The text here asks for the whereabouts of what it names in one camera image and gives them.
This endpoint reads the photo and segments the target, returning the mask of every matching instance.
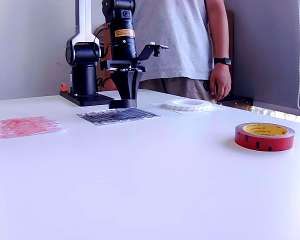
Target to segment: khaki pants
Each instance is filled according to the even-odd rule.
[[[139,88],[215,103],[214,96],[209,90],[208,80],[196,80],[187,77],[150,79],[141,81]]]

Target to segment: hand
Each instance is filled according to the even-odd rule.
[[[212,95],[217,94],[215,101],[224,99],[231,90],[231,76],[229,66],[222,63],[217,63],[212,70],[210,76],[210,92]]]

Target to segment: yellow tape core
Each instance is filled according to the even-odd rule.
[[[243,130],[259,136],[283,136],[288,133],[288,130],[283,127],[269,124],[246,125],[243,127]]]

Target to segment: double-sided tape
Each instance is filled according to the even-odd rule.
[[[173,111],[203,112],[208,111],[212,104],[209,101],[197,99],[175,99],[166,101],[163,107]]]
[[[234,140],[246,149],[279,152],[294,146],[295,131],[271,123],[244,123],[235,128]]]

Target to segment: black watch strap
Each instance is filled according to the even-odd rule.
[[[225,64],[225,65],[231,65],[232,64],[232,61],[230,58],[215,58],[214,59],[214,64]]]

